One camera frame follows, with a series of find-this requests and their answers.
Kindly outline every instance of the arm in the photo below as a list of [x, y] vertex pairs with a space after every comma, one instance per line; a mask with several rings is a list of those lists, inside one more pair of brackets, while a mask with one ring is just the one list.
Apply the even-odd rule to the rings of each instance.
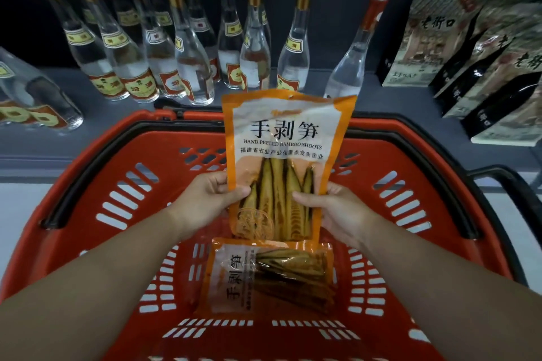
[[376, 266], [448, 361], [542, 359], [542, 297], [371, 211], [347, 188], [295, 200], [325, 211], [324, 227]]
[[67, 263], [0, 305], [0, 358], [100, 359], [115, 342], [167, 252], [249, 188], [201, 174], [170, 206]]

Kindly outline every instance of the gray shelf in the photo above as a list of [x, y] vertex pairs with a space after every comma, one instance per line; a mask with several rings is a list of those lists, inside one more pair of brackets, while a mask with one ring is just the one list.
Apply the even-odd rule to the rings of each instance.
[[[73, 132], [60, 135], [41, 127], [24, 130], [10, 125], [0, 130], [0, 181], [53, 182], [94, 139], [130, 113], [152, 110], [152, 104], [139, 105], [131, 99], [106, 101], [77, 69], [44, 69], [61, 86], [85, 115], [85, 122]], [[306, 93], [323, 95], [329, 71], [311, 70]], [[216, 89], [215, 103], [221, 103], [225, 86]], [[189, 104], [187, 99], [180, 101]], [[403, 115], [436, 138], [466, 169], [504, 164], [530, 182], [540, 171], [540, 148], [472, 144], [454, 119], [442, 119], [430, 91], [416, 87], [382, 87], [374, 74], [367, 74], [356, 110]]]

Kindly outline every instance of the red shopping basket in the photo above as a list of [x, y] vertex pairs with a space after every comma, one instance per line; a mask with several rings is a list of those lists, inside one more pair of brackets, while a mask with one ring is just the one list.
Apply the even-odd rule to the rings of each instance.
[[[107, 131], [32, 214], [0, 299], [165, 207], [197, 174], [224, 170], [221, 119], [207, 109], [138, 111]], [[405, 230], [525, 284], [506, 233], [474, 185], [478, 176], [499, 180], [542, 240], [541, 204], [516, 173], [503, 167], [465, 172], [397, 116], [355, 115], [331, 180]], [[337, 289], [328, 317], [194, 317], [215, 236], [229, 236], [226, 219], [168, 253], [105, 359], [441, 359], [372, 263], [326, 231], [321, 238], [333, 244]]]

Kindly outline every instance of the orange package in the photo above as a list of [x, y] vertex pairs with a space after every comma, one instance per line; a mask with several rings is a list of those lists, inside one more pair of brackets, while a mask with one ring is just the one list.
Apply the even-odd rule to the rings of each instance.
[[318, 241], [322, 214], [292, 193], [325, 194], [356, 97], [324, 99], [288, 90], [222, 98], [228, 187], [250, 186], [230, 207], [235, 236]]
[[330, 244], [213, 239], [203, 280], [201, 317], [310, 319], [333, 306]]

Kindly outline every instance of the right hand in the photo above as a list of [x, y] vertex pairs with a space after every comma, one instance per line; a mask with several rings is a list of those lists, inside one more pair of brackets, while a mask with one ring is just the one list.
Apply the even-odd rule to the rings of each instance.
[[383, 220], [348, 188], [332, 182], [327, 184], [327, 195], [296, 191], [292, 195], [303, 206], [321, 207], [324, 210], [322, 227], [349, 247], [359, 249], [364, 223]]

